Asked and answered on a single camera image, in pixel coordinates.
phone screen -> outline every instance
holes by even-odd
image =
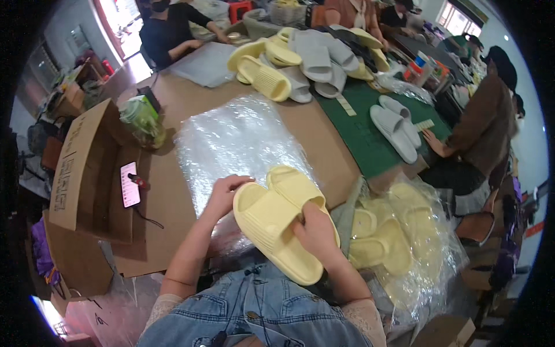
[[[137,174],[136,162],[122,166],[120,171],[122,181],[123,207],[131,207],[140,203],[139,186],[133,183],[128,174]]]

face mask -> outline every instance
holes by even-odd
[[[150,5],[152,6],[152,11],[164,12],[170,6],[170,0],[161,0],[158,2],[153,2]]]

window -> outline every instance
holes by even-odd
[[[454,36],[461,35],[464,32],[475,36],[480,36],[482,33],[482,28],[477,23],[473,22],[449,1],[445,2],[445,7],[440,13],[437,23],[445,27]]]

brown jacket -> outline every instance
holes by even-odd
[[[509,88],[490,74],[466,105],[446,144],[488,177],[509,150],[516,132],[514,114]]]

hand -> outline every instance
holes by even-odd
[[[428,145],[430,145],[430,148],[432,148],[432,150],[436,152],[437,155],[445,158],[443,153],[443,143],[436,138],[435,134],[432,133],[429,129],[422,130],[422,134],[424,135],[424,140],[426,140]]]
[[[380,40],[380,42],[384,45],[384,47],[382,48],[382,51],[388,52],[389,51],[389,42],[384,38],[382,38]]]
[[[212,194],[203,211],[203,216],[210,218],[214,224],[217,223],[233,209],[235,190],[247,182],[254,182],[254,178],[237,175],[218,178],[212,188]]]
[[[225,44],[230,44],[231,40],[225,34],[218,35],[218,41]]]
[[[204,44],[204,41],[201,41],[201,40],[189,40],[187,42],[189,43],[190,48],[195,48],[195,49],[200,48]]]
[[[291,226],[304,249],[315,256],[324,267],[335,256],[343,256],[335,243],[335,230],[330,217],[312,202],[307,202],[302,207],[302,212],[305,225],[296,220]]]

